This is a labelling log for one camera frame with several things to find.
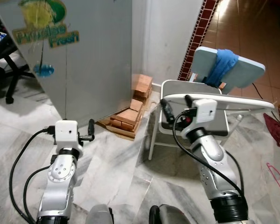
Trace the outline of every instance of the chair seat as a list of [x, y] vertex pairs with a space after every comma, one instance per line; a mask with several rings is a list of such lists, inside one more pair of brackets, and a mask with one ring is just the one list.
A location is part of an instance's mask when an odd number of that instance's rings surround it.
[[[177, 80], [167, 80], [162, 84], [161, 99], [171, 94], [179, 93], [214, 93], [221, 94], [217, 88], [210, 87], [203, 83], [192, 83]], [[186, 106], [181, 104], [171, 104], [174, 116], [181, 113]], [[159, 121], [159, 130], [162, 133], [172, 134], [172, 129], [169, 127], [165, 115], [161, 112]], [[210, 123], [208, 130], [211, 134], [216, 136], [227, 136], [229, 132], [228, 122], [225, 111], [216, 111], [215, 119]]]

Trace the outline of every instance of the wall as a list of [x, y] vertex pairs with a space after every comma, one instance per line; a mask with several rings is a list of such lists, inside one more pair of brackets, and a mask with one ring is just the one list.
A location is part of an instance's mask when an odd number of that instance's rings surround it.
[[[138, 72], [152, 76], [154, 83], [161, 84], [178, 78], [203, 0], [146, 1], [146, 10], [142, 10], [146, 13], [145, 19], [142, 18], [145, 22], [143, 62]], [[133, 19], [140, 20], [140, 17], [133, 16]]]

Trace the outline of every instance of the blue cloth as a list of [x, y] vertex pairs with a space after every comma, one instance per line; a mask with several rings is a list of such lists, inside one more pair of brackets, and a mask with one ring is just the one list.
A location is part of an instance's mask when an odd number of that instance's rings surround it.
[[216, 64], [204, 83], [218, 88], [223, 76], [232, 69], [237, 62], [238, 55], [235, 55], [231, 50], [218, 49]]

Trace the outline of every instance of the white chair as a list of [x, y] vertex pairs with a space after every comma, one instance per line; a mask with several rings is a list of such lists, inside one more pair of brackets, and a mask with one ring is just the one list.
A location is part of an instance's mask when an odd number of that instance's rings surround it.
[[[163, 82], [161, 86], [160, 100], [162, 98], [166, 98], [167, 96], [174, 95], [174, 94], [201, 93], [204, 94], [205, 97], [207, 97], [207, 95], [208, 96], [220, 95], [222, 93], [228, 94], [234, 87], [245, 88], [251, 85], [256, 79], [261, 77], [265, 72], [264, 65], [249, 60], [247, 58], [239, 57], [236, 65], [222, 78], [221, 81], [226, 83], [226, 85], [222, 90], [220, 90], [201, 83], [202, 80], [205, 77], [207, 77], [208, 74], [210, 73], [212, 67], [216, 62], [216, 58], [217, 58], [216, 49], [211, 49], [207, 47], [197, 48], [192, 63], [191, 70], [193, 71], [193, 75], [190, 79], [190, 82], [177, 81], [177, 80], [167, 80]], [[257, 100], [257, 101], [260, 101], [257, 104], [259, 108], [260, 106], [262, 106], [262, 102], [264, 101], [262, 100]], [[173, 109], [173, 114], [175, 116], [177, 116], [180, 112], [182, 112], [185, 108], [187, 108], [183, 99], [182, 102], [180, 103], [171, 102], [171, 105]], [[163, 112], [161, 111], [160, 104], [157, 105], [155, 112], [156, 112], [156, 118], [155, 118], [154, 130], [153, 130], [153, 135], [152, 135], [152, 140], [150, 145], [150, 152], [148, 158], [149, 160], [152, 159], [154, 145], [177, 147], [177, 145], [175, 144], [155, 142], [158, 129], [160, 130], [161, 133], [172, 134], [172, 130], [169, 127], [168, 123], [166, 122], [166, 118]], [[235, 130], [236, 126], [243, 119], [243, 116], [241, 116], [241, 114], [239, 114], [238, 112], [233, 113], [233, 115], [237, 115], [237, 121], [233, 124], [231, 128], [229, 128], [228, 126], [225, 110], [217, 110], [215, 119], [209, 125], [208, 131], [212, 133], [217, 140], [221, 140], [222, 145], [226, 142], [228, 137]]]

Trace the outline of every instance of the black wire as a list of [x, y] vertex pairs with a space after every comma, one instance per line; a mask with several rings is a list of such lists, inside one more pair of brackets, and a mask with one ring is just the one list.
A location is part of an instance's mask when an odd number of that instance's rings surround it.
[[210, 164], [206, 163], [205, 161], [203, 161], [202, 159], [200, 159], [199, 157], [197, 157], [196, 155], [194, 155], [193, 153], [191, 153], [190, 151], [188, 151], [177, 139], [176, 133], [175, 133], [175, 126], [176, 123], [178, 121], [178, 119], [183, 116], [184, 114], [189, 113], [189, 111], [183, 111], [181, 112], [174, 120], [174, 124], [173, 124], [173, 129], [172, 129], [172, 133], [173, 133], [173, 137], [174, 140], [176, 141], [177, 145], [179, 146], [179, 148], [181, 148], [187, 155], [191, 156], [193, 159], [195, 159], [196, 161], [198, 161], [199, 163], [203, 164], [204, 166], [206, 166], [208, 169], [210, 169], [211, 171], [215, 172], [216, 174], [218, 174], [220, 177], [222, 177], [224, 180], [226, 180], [231, 186], [234, 187], [234, 189], [239, 193], [239, 195], [241, 196], [247, 210], [248, 210], [248, 204], [245, 198], [245, 195], [243, 193], [243, 191], [233, 182], [231, 181], [227, 176], [225, 176], [224, 174], [222, 174], [219, 170], [217, 170], [216, 168], [212, 167]]
[[11, 202], [14, 206], [14, 208], [16, 209], [16, 211], [19, 213], [19, 215], [29, 224], [34, 224], [33, 222], [30, 221], [30, 219], [23, 213], [23, 211], [18, 207], [17, 203], [15, 202], [14, 199], [14, 193], [13, 193], [13, 176], [14, 176], [14, 169], [15, 166], [17, 165], [20, 157], [22, 156], [22, 154], [24, 153], [24, 151], [26, 150], [27, 146], [30, 144], [30, 142], [40, 133], [45, 132], [46, 129], [42, 129], [38, 132], [36, 132], [34, 135], [31, 136], [31, 138], [26, 142], [25, 146], [23, 147], [23, 149], [21, 150], [20, 154], [18, 155], [18, 157], [15, 159], [14, 164], [10, 170], [10, 176], [9, 176], [9, 195], [10, 195], [10, 199]]
[[43, 171], [43, 170], [45, 170], [45, 169], [48, 169], [49, 167], [50, 167], [50, 166], [43, 167], [43, 168], [38, 169], [37, 171], [33, 172], [33, 173], [28, 177], [28, 179], [26, 180], [26, 183], [25, 183], [25, 186], [24, 186], [24, 192], [23, 192], [24, 209], [25, 209], [25, 212], [26, 212], [28, 218], [29, 218], [32, 222], [34, 222], [34, 223], [35, 223], [35, 220], [33, 219], [31, 213], [29, 212], [28, 206], [27, 206], [27, 201], [26, 201], [27, 188], [28, 188], [28, 185], [29, 185], [29, 181], [32, 179], [32, 177], [33, 177], [35, 174], [37, 174], [37, 173], [39, 173], [39, 172], [41, 172], [41, 171]]
[[225, 152], [227, 153], [227, 155], [229, 155], [229, 157], [234, 161], [234, 163], [238, 167], [239, 179], [240, 179], [240, 182], [241, 182], [241, 190], [242, 190], [243, 194], [245, 194], [245, 191], [244, 191], [244, 179], [243, 179], [242, 169], [241, 169], [238, 161], [236, 160], [236, 158], [234, 158], [234, 156], [230, 152], [228, 152], [226, 150], [225, 150]]
[[[255, 85], [254, 83], [252, 83], [252, 84], [254, 85], [254, 88], [256, 89], [256, 92], [258, 93], [258, 95], [260, 96], [260, 98], [263, 99], [262, 96], [261, 96], [261, 94], [259, 93], [259, 91], [258, 91], [256, 85]], [[280, 123], [279, 119], [276, 117], [276, 115], [273, 113], [273, 111], [272, 111], [272, 115], [273, 115], [273, 116], [275, 117], [275, 119]]]

